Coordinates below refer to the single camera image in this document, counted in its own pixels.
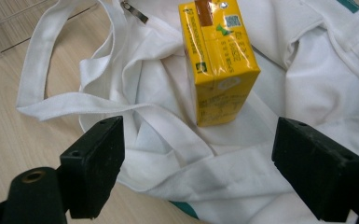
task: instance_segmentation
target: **yellow carton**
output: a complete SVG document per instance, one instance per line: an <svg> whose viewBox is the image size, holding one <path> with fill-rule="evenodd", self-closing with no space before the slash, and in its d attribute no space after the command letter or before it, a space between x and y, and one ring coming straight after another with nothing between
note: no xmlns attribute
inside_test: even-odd
<svg viewBox="0 0 359 224"><path fill-rule="evenodd" d="M179 6L197 124L232 121L260 72L236 0Z"/></svg>

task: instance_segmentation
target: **bag strap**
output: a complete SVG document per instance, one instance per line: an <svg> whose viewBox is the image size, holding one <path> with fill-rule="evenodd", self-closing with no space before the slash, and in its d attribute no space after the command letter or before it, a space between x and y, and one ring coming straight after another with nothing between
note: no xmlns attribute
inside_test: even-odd
<svg viewBox="0 0 359 224"><path fill-rule="evenodd" d="M99 2L112 23L112 32L93 55L94 66L80 66L83 74L94 73L88 78L101 76L109 63L119 60L118 55L123 49L122 43L125 43L128 29L119 1L113 1L112 5L102 0ZM21 74L17 109L40 120L70 114L120 114L136 111L167 141L186 164L211 158L214 155L212 149L183 121L158 105L125 105L84 92L67 92L44 98L54 42L70 13L79 3L77 0L60 0L46 11L36 25ZM109 47L111 47L110 53L103 56Z"/></svg>

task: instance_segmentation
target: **white bag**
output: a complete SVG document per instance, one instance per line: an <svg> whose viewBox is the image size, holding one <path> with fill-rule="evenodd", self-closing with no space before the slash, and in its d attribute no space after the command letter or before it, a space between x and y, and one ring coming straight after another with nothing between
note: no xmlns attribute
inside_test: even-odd
<svg viewBox="0 0 359 224"><path fill-rule="evenodd" d="M59 1L35 28L21 74L21 113L41 120L79 114L84 131L122 115L126 160L117 180L191 206L202 220L318 223L270 159L276 123L279 116L299 119L359 154L359 10L335 0L239 0L262 72L234 121L199 128L177 12L185 0L129 1L147 24L118 0L99 1L111 32L80 62L79 92L44 99L54 41L80 2Z"/></svg>

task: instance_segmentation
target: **metal zipper pull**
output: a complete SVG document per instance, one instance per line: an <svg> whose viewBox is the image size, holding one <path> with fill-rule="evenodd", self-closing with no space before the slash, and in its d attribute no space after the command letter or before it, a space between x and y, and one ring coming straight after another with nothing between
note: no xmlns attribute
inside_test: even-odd
<svg viewBox="0 0 359 224"><path fill-rule="evenodd" d="M133 16L137 17L141 22L146 23L149 18L142 12L138 11L135 7L131 6L127 0L121 2L121 6L128 10Z"/></svg>

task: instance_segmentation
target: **wooden table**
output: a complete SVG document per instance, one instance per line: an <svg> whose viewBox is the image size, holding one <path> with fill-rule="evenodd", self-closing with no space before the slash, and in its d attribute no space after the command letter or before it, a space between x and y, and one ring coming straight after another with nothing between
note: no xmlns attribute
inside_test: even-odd
<svg viewBox="0 0 359 224"><path fill-rule="evenodd" d="M53 52L47 96L78 91L78 63L105 40L108 19L101 7L69 20ZM17 90L28 41L0 54L0 202L11 180L29 169L60 165L59 156L82 135L77 116L40 122L19 113ZM91 223L69 218L69 223ZM116 184L102 213L92 223L201 223L169 202Z"/></svg>

